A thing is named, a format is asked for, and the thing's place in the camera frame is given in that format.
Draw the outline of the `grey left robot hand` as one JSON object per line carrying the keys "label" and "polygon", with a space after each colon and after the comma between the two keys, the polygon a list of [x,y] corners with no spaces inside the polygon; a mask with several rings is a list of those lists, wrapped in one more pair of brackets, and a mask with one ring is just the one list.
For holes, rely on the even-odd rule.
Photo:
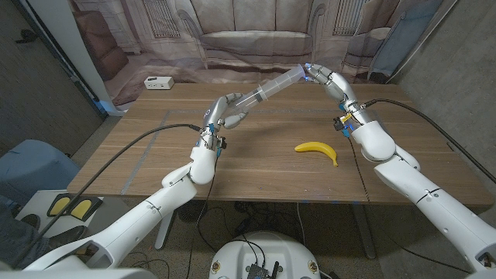
{"label": "grey left robot hand", "polygon": [[218,152],[218,148],[222,145],[219,143],[217,132],[221,127],[233,129],[237,127],[242,120],[247,116],[246,112],[224,117],[229,108],[234,108],[240,99],[246,96],[241,93],[230,93],[217,98],[207,109],[204,114],[203,127],[200,132],[200,138],[196,144],[197,147],[202,147],[208,150]]}

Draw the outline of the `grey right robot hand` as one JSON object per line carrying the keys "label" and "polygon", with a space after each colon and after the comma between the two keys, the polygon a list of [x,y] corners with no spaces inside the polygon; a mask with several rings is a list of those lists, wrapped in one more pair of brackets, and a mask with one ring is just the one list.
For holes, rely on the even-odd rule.
{"label": "grey right robot hand", "polygon": [[351,114],[354,122],[363,126],[372,121],[367,112],[360,107],[355,92],[344,76],[318,64],[307,63],[305,69],[308,79],[323,86],[325,93],[334,99],[345,113]]}

